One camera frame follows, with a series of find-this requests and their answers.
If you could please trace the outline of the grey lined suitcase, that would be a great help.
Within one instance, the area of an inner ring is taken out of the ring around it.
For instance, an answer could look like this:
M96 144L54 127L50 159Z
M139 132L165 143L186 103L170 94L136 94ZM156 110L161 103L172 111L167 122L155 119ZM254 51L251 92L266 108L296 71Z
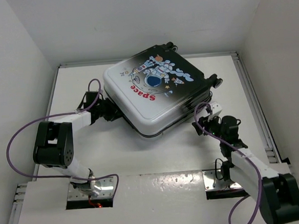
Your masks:
M168 42L154 45L103 72L104 91L141 136L153 138L210 102L223 80L204 73Z

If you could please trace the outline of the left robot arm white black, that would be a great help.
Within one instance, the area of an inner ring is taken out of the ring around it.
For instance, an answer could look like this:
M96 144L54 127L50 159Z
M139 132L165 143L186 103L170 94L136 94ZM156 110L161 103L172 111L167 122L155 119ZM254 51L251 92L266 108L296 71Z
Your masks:
M110 99L87 91L76 113L39 123L33 148L34 163L69 176L74 189L84 193L95 191L100 185L93 180L93 171L81 165L74 155L74 134L100 118L115 121L122 116L122 111Z

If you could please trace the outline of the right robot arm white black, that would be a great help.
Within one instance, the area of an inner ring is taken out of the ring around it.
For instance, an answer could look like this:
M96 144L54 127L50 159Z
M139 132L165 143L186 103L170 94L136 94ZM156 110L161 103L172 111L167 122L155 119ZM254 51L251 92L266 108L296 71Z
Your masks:
M224 116L200 117L192 123L198 135L209 135L220 142L223 180L242 186L252 197L255 209L247 224L258 213L266 224L286 224L299 220L299 188L295 177L282 174L263 163L240 139L241 120Z

